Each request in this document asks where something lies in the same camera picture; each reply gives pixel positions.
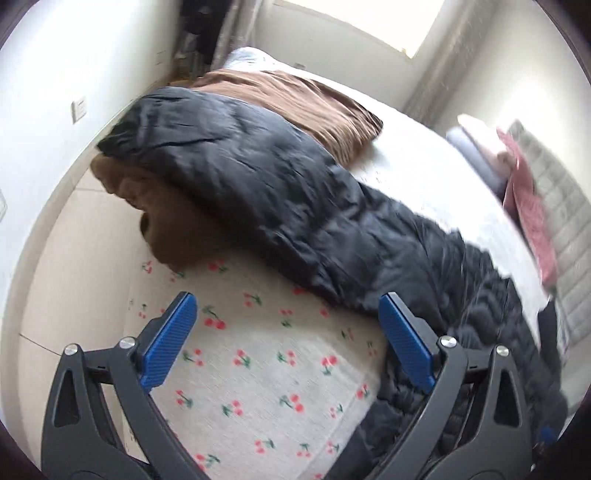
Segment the folded light blue blanket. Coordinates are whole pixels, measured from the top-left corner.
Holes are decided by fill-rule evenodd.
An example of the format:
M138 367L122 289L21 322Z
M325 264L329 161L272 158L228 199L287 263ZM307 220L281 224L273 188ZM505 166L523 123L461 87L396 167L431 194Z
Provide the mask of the folded light blue blanket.
M499 200L502 200L504 198L507 180L503 179L493 170L489 162L485 159L464 129L460 126L453 127L446 132L445 138L464 156L468 164L489 187L494 195Z

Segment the grey curtain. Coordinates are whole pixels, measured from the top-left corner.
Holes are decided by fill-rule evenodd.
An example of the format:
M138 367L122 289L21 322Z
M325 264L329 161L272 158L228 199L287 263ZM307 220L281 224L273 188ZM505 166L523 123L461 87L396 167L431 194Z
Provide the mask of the grey curtain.
M495 19L499 0L462 1L404 113L433 129L468 73Z

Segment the pink velvet pillow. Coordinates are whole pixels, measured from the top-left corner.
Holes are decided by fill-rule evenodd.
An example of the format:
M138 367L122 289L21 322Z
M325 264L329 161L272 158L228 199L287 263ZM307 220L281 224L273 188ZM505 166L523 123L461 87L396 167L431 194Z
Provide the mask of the pink velvet pillow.
M541 283L550 291L557 282L558 266L554 247L546 224L546 212L536 191L531 168L517 142L508 134L497 130L507 153L514 159L511 167L503 207L518 223L535 258Z

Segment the light blue bed sheet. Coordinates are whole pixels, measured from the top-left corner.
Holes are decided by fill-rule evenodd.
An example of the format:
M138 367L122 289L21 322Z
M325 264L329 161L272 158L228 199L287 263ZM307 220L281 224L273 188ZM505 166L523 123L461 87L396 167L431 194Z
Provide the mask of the light blue bed sheet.
M353 176L487 250L499 273L514 281L524 316L537 321L548 299L529 248L494 193L445 138L358 90L290 67L256 48L232 52L224 66L238 71L283 71L315 80L377 115L384 122L382 133L353 164Z

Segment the white wall socket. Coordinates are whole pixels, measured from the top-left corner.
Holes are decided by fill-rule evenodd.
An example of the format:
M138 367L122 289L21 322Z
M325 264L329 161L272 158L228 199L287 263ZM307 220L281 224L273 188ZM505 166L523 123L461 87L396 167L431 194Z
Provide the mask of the white wall socket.
M86 105L84 100L74 100L71 102L72 123L76 124L86 115Z

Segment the black puffer jacket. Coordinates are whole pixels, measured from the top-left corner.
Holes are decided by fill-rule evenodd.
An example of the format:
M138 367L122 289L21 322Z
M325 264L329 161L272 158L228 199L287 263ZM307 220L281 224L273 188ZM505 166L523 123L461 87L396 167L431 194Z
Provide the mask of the black puffer jacket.
M255 253L329 304L373 316L380 297L396 292L439 334L455 333L473 348L510 347L532 439L544 425L558 433L567 416L559 372L540 355L515 284L491 256L345 168L332 173L329 190L334 213L315 233L318 260L310 269L280 270Z

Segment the grey quilted headboard cushion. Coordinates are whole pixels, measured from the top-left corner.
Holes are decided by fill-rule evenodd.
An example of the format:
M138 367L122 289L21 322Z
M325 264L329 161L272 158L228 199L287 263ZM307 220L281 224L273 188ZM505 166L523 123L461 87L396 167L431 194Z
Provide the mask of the grey quilted headboard cushion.
M557 298L570 345L590 334L590 202L557 157L521 122L509 135L531 168L558 265Z

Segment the brown blanket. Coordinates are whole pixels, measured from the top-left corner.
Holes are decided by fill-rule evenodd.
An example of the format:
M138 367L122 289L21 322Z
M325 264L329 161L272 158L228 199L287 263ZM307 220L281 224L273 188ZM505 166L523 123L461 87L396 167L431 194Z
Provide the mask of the brown blanket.
M382 129L375 113L321 82L222 69L136 101L91 170L140 211L152 254L175 270L226 239L277 269L308 270L315 233L334 213L332 173Z

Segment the black garment on bed edge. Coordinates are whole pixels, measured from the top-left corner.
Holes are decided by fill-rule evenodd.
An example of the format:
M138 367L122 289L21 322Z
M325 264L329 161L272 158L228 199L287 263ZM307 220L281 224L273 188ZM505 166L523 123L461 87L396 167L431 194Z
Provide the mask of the black garment on bed edge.
M540 335L540 352L548 365L561 365L558 349L558 320L555 299L551 298L546 306L538 312Z

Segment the cherry print mattress cover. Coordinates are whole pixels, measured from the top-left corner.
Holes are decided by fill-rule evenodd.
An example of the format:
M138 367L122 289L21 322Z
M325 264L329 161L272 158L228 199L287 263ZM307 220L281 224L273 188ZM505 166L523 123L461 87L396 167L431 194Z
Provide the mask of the cherry print mattress cover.
M145 256L126 333L181 291L197 298L197 323L152 397L197 467L212 479L327 478L376 398L377 322L232 252L184 273Z

